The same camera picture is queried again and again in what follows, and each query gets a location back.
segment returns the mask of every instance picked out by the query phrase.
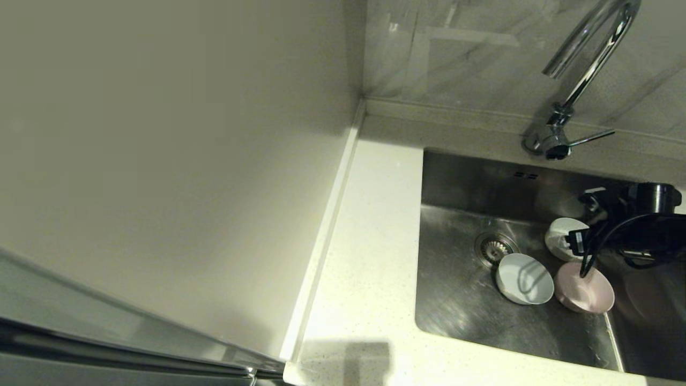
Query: faucet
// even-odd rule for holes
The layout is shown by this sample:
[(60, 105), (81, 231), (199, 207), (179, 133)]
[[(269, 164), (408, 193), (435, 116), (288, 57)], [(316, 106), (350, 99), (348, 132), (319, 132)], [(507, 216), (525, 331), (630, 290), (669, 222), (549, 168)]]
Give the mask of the faucet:
[(598, 48), (595, 59), (581, 76), (576, 86), (563, 102), (553, 103), (553, 113), (545, 126), (535, 128), (523, 142), (524, 148), (535, 155), (545, 155), (546, 159), (564, 159), (571, 154), (571, 148), (594, 139), (615, 133), (613, 129), (604, 130), (585, 138), (569, 141), (564, 127), (574, 114), (574, 104), (591, 84), (605, 65), (619, 42), (622, 41), (633, 23), (641, 6), (641, 0), (600, 0), (600, 2), (581, 20), (576, 29), (553, 56), (543, 70), (550, 78), (559, 78), (591, 37), (614, 14), (615, 24), (610, 29), (604, 45)]

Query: wall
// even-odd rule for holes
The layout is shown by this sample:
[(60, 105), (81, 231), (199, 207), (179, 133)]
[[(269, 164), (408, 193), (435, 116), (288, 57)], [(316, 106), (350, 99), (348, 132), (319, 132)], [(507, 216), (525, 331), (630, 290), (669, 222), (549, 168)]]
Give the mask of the wall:
[(360, 23), (343, 0), (4, 1), (0, 245), (276, 356), (359, 98)]
[[(528, 117), (588, 63), (605, 31), (562, 80), (541, 74), (597, 0), (370, 0), (367, 95)], [(686, 2), (644, 1), (626, 39), (577, 104), (574, 121), (686, 141)]]

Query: sink drain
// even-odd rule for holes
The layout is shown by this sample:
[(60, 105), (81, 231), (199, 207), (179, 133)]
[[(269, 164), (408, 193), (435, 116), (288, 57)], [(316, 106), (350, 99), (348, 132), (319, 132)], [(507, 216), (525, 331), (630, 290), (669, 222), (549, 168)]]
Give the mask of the sink drain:
[(519, 248), (511, 238), (495, 233), (485, 233), (476, 238), (474, 250), (482, 263), (492, 267), (510, 253), (518, 253)]

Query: backsplash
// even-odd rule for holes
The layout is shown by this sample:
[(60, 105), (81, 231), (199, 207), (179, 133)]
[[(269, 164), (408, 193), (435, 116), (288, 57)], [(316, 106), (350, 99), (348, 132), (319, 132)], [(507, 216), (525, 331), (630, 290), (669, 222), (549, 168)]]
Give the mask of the backsplash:
[[(547, 117), (607, 28), (560, 80), (541, 71), (596, 3), (369, 0), (365, 94)], [(627, 37), (577, 103), (573, 120), (686, 141), (683, 15), (686, 1), (644, 1)]]

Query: sink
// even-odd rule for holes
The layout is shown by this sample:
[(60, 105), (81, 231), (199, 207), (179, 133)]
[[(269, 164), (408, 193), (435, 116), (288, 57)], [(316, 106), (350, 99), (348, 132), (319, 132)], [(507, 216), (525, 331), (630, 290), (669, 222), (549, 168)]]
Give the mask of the sink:
[(599, 256), (617, 294), (603, 315), (575, 313), (555, 297), (521, 306), (497, 290), (492, 253), (526, 253), (554, 275), (564, 262), (545, 247), (547, 226), (582, 218), (577, 198), (584, 190), (618, 183), (626, 181), (426, 150), (417, 326), (544, 358), (686, 380), (683, 263), (637, 271), (612, 254)]

